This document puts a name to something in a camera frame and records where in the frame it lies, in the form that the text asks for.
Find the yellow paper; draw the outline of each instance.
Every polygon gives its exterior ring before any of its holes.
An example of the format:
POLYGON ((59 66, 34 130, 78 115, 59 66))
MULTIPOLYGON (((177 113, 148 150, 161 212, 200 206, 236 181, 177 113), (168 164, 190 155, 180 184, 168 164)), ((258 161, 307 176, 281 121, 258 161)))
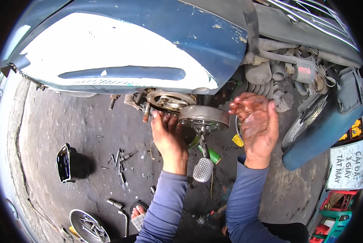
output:
POLYGON ((240 147, 244 146, 244 142, 242 139, 238 136, 238 134, 234 135, 233 139, 231 139, 235 144, 237 144, 240 147))

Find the green plastic stool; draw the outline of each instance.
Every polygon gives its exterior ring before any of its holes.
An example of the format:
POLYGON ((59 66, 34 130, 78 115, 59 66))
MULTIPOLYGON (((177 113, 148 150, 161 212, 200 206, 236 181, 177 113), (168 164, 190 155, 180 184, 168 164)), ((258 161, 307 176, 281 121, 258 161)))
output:
POLYGON ((344 231, 353 215, 351 211, 338 212, 321 210, 319 213, 327 218, 335 220, 334 226, 331 228, 327 236, 325 234, 312 234, 312 236, 316 238, 324 239, 325 242, 327 242, 329 238, 338 238, 344 231))

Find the spoked wheel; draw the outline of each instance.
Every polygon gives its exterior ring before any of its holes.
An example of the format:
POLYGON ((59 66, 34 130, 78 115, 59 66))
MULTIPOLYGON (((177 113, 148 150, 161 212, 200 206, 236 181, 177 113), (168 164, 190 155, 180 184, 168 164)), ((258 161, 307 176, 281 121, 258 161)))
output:
POLYGON ((296 138, 307 130, 310 124, 319 116, 327 104, 327 96, 328 95, 323 95, 318 98, 318 100, 310 108, 301 113, 292 124, 281 142, 281 149, 283 152, 285 152, 285 150, 295 142, 296 138))

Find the person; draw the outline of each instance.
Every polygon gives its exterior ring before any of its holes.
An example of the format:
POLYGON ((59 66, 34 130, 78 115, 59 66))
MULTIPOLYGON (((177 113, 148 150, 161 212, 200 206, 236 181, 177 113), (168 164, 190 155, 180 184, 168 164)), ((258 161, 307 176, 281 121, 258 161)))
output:
MULTIPOLYGON (((237 159, 237 179, 227 202, 226 235, 233 243, 308 242, 307 229, 302 224, 273 225, 258 219, 270 154, 279 137, 274 101, 253 93, 241 93, 230 103, 228 113, 238 115, 242 122, 246 155, 237 159)), ((132 218, 145 213, 137 243, 171 242, 179 225, 187 191, 188 150, 177 121, 175 116, 153 112, 153 139, 164 165, 148 211, 140 206, 132 211, 132 218)))

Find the bucket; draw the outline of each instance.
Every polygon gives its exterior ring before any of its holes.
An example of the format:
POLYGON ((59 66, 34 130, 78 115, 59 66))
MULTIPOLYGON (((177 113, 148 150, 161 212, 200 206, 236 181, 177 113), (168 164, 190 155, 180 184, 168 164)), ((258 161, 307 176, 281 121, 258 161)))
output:
POLYGON ((87 156, 78 153, 75 148, 66 143, 57 154, 57 169, 61 183, 75 182, 87 179, 89 161, 87 156))

